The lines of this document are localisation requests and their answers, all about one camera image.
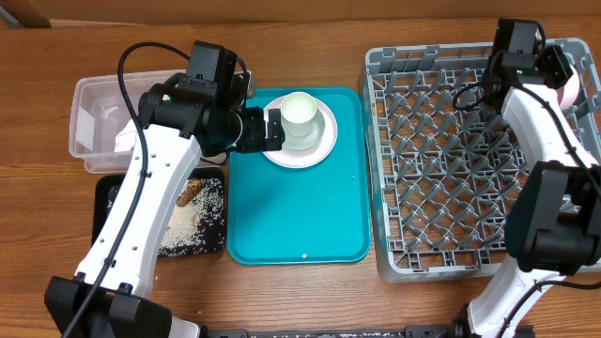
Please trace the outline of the white napkin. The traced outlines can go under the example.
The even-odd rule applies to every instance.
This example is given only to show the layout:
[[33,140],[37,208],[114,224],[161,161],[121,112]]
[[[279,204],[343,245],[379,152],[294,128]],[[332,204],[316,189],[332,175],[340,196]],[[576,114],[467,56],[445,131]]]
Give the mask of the white napkin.
[[133,151],[137,138],[137,129],[130,120],[115,138],[115,152]]

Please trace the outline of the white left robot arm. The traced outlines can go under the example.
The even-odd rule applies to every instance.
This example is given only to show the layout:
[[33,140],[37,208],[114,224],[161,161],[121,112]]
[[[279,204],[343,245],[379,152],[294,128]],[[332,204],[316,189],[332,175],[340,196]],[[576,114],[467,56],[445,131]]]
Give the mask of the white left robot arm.
[[277,109],[246,95],[155,84],[132,120],[136,144],[100,234],[70,279],[53,277],[45,305],[64,337],[204,337],[206,328],[148,299],[177,197],[210,152],[279,150]]

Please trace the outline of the brown food piece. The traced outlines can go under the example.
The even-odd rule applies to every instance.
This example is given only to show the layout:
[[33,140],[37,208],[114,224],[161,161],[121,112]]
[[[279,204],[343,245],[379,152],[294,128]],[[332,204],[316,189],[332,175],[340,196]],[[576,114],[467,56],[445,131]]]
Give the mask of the brown food piece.
[[201,192],[204,187],[202,179],[193,178],[189,179],[182,191],[177,198],[176,205],[178,207],[186,207],[197,195]]

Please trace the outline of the small pink bowl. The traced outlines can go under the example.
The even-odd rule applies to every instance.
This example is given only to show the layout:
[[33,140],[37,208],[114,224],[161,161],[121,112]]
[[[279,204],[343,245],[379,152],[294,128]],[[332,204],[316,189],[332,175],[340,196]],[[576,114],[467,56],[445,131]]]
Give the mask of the small pink bowl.
[[559,107],[562,111],[567,110],[574,104],[580,90],[578,71],[574,66],[570,66],[570,69],[572,70],[572,75],[563,87],[556,90]]

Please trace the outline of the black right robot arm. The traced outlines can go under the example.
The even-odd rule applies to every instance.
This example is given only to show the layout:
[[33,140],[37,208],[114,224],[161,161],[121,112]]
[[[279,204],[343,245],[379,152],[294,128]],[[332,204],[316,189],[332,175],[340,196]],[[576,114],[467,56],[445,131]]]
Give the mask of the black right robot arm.
[[600,259],[600,163],[564,116],[578,85],[560,47],[495,46],[483,85],[530,173],[505,220],[507,254],[467,306],[466,329],[473,337],[523,337],[531,331],[519,324],[533,305]]

